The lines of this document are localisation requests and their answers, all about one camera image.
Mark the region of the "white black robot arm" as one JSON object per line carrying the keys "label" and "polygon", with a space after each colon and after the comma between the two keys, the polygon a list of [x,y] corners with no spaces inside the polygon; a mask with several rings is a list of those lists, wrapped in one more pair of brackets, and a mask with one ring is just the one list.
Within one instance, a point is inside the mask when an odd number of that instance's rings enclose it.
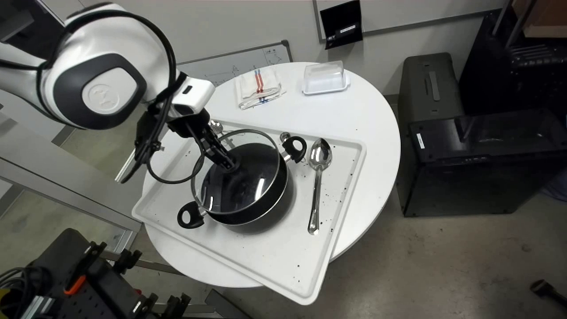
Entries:
{"label": "white black robot arm", "polygon": [[214,85],[178,70],[166,35],[116,3],[69,16],[47,58],[5,44],[0,83],[44,117],[83,129],[115,127],[141,106],[138,166],[157,150],[164,127],[194,140],[212,163],[235,164],[209,125]]}

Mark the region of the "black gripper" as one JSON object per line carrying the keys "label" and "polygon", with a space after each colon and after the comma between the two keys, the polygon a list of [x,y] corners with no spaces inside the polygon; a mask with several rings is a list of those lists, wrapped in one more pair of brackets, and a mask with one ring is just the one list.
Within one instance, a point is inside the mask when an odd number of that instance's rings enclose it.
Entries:
{"label": "black gripper", "polygon": [[221,136],[209,125],[209,113],[186,113],[168,120],[168,129],[182,138],[198,138],[196,143],[205,157],[221,168],[233,168],[235,156],[223,145]]}

